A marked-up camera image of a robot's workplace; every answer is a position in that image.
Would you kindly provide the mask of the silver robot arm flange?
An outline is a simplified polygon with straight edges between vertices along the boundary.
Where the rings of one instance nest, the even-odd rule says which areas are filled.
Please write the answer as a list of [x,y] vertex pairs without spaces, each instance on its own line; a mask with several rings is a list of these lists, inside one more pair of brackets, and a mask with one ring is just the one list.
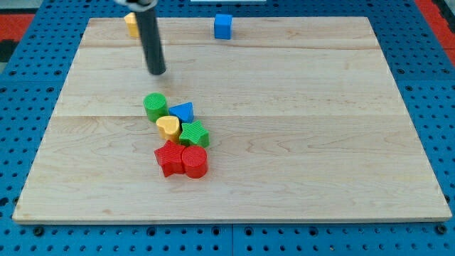
[[153,9],[157,4],[158,0],[114,0],[116,4],[126,6],[128,9],[134,12],[144,12],[149,9]]

